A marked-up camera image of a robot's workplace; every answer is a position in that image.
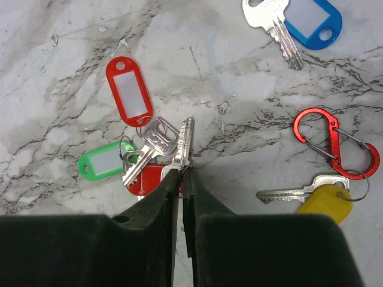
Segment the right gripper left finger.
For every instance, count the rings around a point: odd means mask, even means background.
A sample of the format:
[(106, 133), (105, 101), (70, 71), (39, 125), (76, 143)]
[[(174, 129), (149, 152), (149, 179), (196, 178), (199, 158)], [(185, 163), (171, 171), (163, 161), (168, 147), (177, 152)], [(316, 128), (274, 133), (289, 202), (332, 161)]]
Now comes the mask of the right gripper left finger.
[(1, 217), (2, 286), (171, 286), (178, 189), (170, 171), (114, 217)]

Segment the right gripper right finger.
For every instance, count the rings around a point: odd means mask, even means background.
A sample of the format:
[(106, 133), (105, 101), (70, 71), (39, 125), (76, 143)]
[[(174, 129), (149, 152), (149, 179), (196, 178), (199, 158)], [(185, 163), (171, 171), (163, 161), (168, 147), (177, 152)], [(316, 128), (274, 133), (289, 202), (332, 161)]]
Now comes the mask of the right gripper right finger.
[(338, 225), (325, 215), (238, 215), (197, 171), (183, 175), (194, 286), (363, 286)]

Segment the red tagged key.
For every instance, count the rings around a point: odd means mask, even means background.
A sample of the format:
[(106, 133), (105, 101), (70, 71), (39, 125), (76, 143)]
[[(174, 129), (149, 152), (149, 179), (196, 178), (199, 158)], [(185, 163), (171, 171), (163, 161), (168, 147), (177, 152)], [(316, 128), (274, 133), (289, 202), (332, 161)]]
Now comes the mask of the red tagged key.
[[(188, 117), (179, 130), (166, 120), (157, 118), (143, 133), (144, 145), (138, 151), (136, 163), (122, 176), (123, 185), (139, 199), (149, 195), (165, 179), (171, 170), (181, 176), (190, 165), (189, 154), (194, 131), (194, 118)], [(171, 164), (152, 164), (158, 156), (173, 154)]]

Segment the green key tag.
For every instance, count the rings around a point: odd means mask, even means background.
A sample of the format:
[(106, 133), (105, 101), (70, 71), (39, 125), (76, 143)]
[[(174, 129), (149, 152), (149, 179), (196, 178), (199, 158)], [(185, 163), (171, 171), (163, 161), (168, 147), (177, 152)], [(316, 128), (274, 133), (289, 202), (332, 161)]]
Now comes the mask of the green key tag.
[(136, 163), (138, 149), (127, 137), (85, 152), (78, 159), (78, 172), (88, 181), (99, 181), (125, 172)]

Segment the black yellow tagged key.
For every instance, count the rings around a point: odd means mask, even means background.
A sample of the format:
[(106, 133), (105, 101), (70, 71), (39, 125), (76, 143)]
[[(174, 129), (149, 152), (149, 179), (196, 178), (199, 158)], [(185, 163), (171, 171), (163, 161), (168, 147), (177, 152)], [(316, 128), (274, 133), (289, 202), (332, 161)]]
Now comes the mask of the black yellow tagged key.
[(367, 190), (363, 196), (355, 199), (349, 193), (349, 179), (335, 174), (317, 175), (310, 185), (299, 189), (258, 191), (256, 197), (264, 204), (297, 200), (302, 203), (296, 210), (297, 214), (326, 215), (340, 224), (351, 213), (353, 203), (365, 199), (370, 193), (369, 178), (359, 171), (356, 174), (366, 180)]

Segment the red S carabiner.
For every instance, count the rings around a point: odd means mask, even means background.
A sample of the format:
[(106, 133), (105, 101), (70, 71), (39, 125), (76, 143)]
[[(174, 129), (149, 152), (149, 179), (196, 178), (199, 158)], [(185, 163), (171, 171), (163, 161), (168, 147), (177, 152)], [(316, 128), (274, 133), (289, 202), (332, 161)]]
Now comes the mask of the red S carabiner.
[[(329, 147), (330, 152), (327, 152), (317, 146), (315, 146), (307, 137), (304, 137), (299, 129), (301, 120), (309, 115), (309, 114), (320, 114), (327, 120), (327, 127), (328, 127), (328, 134), (329, 134)], [(293, 122), (293, 133), (297, 140), (301, 142), (302, 144), (307, 144), (312, 149), (314, 149), (317, 153), (327, 157), (330, 160), (331, 167), (337, 171), (340, 175), (352, 179), (352, 180), (362, 180), (364, 179), (364, 175), (369, 178), (372, 175), (374, 175), (380, 166), (380, 155), (378, 150), (370, 143), (365, 143), (357, 138), (355, 138), (353, 135), (348, 134), (344, 130), (342, 130), (339, 127), (339, 121), (338, 119), (327, 112), (326, 110), (322, 108), (308, 108), (300, 112), (294, 122)], [(367, 167), (367, 169), (362, 172), (361, 174), (356, 174), (356, 172), (350, 173), (349, 171), (346, 171), (342, 167), (342, 159), (341, 159), (341, 146), (340, 146), (340, 135), (344, 135), (347, 138), (350, 138), (354, 140), (356, 143), (359, 144), (359, 146), (363, 149), (365, 149), (369, 155), (370, 155), (370, 163)]]

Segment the blue tagged key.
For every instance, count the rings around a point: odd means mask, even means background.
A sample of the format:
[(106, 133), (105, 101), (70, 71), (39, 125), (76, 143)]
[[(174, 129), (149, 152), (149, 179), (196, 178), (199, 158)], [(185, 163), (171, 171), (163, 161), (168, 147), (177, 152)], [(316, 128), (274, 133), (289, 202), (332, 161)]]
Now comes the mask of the blue tagged key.
[(280, 45), (288, 67), (303, 68), (303, 60), (293, 39), (305, 48), (322, 50), (334, 43), (342, 31), (340, 11), (329, 1), (260, 1), (252, 6), (242, 1), (247, 23), (262, 28)]

